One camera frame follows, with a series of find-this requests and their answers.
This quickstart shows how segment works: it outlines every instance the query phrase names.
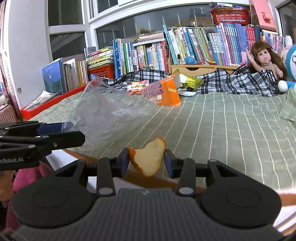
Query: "doll's hair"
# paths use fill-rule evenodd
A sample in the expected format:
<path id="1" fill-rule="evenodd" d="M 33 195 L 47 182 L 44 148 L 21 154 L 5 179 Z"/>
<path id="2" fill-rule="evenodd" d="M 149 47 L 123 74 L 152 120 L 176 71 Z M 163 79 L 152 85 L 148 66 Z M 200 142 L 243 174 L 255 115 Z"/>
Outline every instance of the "doll's hair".
<path id="1" fill-rule="evenodd" d="M 288 72 L 287 69 L 281 59 L 281 57 L 273 51 L 273 48 L 271 47 L 270 44 L 263 42 L 263 41 L 257 41 L 252 49 L 251 49 L 251 54 L 254 56 L 254 60 L 257 64 L 261 65 L 261 63 L 258 61 L 257 56 L 259 54 L 259 52 L 261 52 L 262 50 L 266 49 L 270 56 L 271 56 L 271 62 L 273 64 L 276 64 L 278 66 L 278 68 L 283 72 L 283 77 L 281 78 L 282 80 L 285 80 L 288 76 Z M 257 71 L 255 70 L 255 68 L 253 67 L 252 64 L 250 64 L 248 66 L 248 68 L 251 70 L 251 72 L 256 73 Z"/>

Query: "pink fabric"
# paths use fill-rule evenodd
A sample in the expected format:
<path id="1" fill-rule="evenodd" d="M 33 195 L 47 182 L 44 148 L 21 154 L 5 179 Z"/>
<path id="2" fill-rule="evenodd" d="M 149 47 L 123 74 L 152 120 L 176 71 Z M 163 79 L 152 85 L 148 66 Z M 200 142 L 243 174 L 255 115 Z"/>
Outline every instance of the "pink fabric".
<path id="1" fill-rule="evenodd" d="M 14 192 L 16 193 L 21 188 L 25 187 L 26 185 L 32 182 L 37 181 L 41 177 L 44 177 L 51 172 L 52 170 L 50 169 L 50 167 L 47 166 L 44 162 L 40 162 L 40 165 L 38 167 L 20 169 L 17 172 L 17 175 L 13 182 Z M 11 208 L 11 200 L 9 200 L 6 215 L 6 228 L 17 230 L 19 225 L 20 224 L 18 223 L 17 218 Z"/>

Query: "orange-red crate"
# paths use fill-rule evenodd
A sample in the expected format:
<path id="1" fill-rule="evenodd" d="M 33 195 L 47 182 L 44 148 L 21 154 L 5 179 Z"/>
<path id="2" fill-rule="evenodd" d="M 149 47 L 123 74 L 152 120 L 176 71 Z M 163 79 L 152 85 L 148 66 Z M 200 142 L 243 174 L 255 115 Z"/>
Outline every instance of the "orange-red crate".
<path id="1" fill-rule="evenodd" d="M 100 78 L 115 79 L 114 64 L 107 64 L 105 66 L 97 67 L 87 71 L 89 81 L 93 80 L 96 76 Z"/>
<path id="2" fill-rule="evenodd" d="M 213 9 L 211 11 L 215 24 L 219 23 L 239 23 L 241 25 L 248 25 L 249 11 L 244 8 L 225 8 Z"/>

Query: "doll's arm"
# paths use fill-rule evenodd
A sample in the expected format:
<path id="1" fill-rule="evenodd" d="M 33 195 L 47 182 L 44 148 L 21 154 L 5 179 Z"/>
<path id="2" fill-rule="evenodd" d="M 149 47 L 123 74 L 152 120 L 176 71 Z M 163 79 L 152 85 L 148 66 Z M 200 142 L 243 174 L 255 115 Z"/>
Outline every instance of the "doll's arm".
<path id="1" fill-rule="evenodd" d="M 274 68 L 275 68 L 275 70 L 276 70 L 277 75 L 278 75 L 280 78 L 282 78 L 282 77 L 284 76 L 284 73 L 280 70 L 280 68 L 279 68 L 276 64 L 274 64 Z"/>
<path id="2" fill-rule="evenodd" d="M 250 51 L 248 48 L 246 48 L 246 53 L 247 53 L 247 57 L 250 61 L 250 63 L 253 65 L 254 69 L 256 69 L 256 71 L 261 71 L 262 67 L 256 63 L 256 61 L 254 60 L 253 56 L 251 55 Z"/>

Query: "snack package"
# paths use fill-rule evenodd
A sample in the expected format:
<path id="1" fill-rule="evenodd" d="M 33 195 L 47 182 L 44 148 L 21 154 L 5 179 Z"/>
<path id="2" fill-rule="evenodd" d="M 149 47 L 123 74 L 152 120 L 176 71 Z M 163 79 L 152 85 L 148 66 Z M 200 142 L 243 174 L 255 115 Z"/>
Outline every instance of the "snack package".
<path id="1" fill-rule="evenodd" d="M 149 80 L 144 80 L 141 82 L 131 82 L 128 81 L 128 95 L 140 95 L 146 86 L 149 85 Z"/>
<path id="2" fill-rule="evenodd" d="M 183 88 L 192 88 L 196 90 L 203 84 L 203 80 L 201 78 L 191 77 L 189 75 L 181 74 L 179 69 L 176 69 L 173 74 L 179 73 L 180 83 Z"/>
<path id="3" fill-rule="evenodd" d="M 162 80 L 151 83 L 143 92 L 145 99 L 156 99 L 157 105 L 179 106 L 181 100 L 177 88 L 181 87 L 180 81 L 175 77 L 179 73 L 172 74 Z"/>

